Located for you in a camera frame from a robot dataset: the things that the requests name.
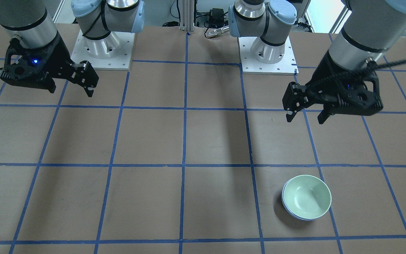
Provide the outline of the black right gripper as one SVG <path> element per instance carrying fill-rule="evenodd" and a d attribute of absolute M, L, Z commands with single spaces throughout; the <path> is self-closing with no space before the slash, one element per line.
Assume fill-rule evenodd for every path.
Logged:
<path fill-rule="evenodd" d="M 53 78 L 59 78 L 81 86 L 88 97 L 93 96 L 99 81 L 98 74 L 90 61 L 74 63 L 71 60 L 69 50 L 59 32 L 47 45 L 30 50 L 30 58 L 31 62 L 34 59 L 39 60 L 39 63 L 32 63 L 36 68 L 32 88 L 55 93 L 56 85 Z"/>

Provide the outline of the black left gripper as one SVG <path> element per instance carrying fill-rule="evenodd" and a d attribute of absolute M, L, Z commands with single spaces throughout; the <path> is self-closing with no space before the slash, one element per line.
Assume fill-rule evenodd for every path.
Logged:
<path fill-rule="evenodd" d="M 335 79 L 353 77 L 364 74 L 360 69 L 348 70 L 337 64 L 329 51 L 326 52 L 319 66 L 313 73 L 311 80 L 306 85 L 290 82 L 282 98 L 283 108 L 286 111 L 286 120 L 291 122 L 297 112 L 309 108 L 315 103 L 323 104 L 323 110 L 318 115 L 320 125 L 336 114 L 334 87 Z"/>

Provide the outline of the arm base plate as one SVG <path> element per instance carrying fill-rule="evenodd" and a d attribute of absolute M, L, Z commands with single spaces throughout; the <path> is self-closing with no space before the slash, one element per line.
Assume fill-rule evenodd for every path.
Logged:
<path fill-rule="evenodd" d="M 244 74 L 299 73 L 289 37 L 280 46 L 267 45 L 259 37 L 240 37 L 238 43 Z"/>
<path fill-rule="evenodd" d="M 95 70 L 128 71 L 135 35 L 129 32 L 111 32 L 104 39 L 90 40 L 79 31 L 71 59 L 75 63 L 87 60 Z"/>

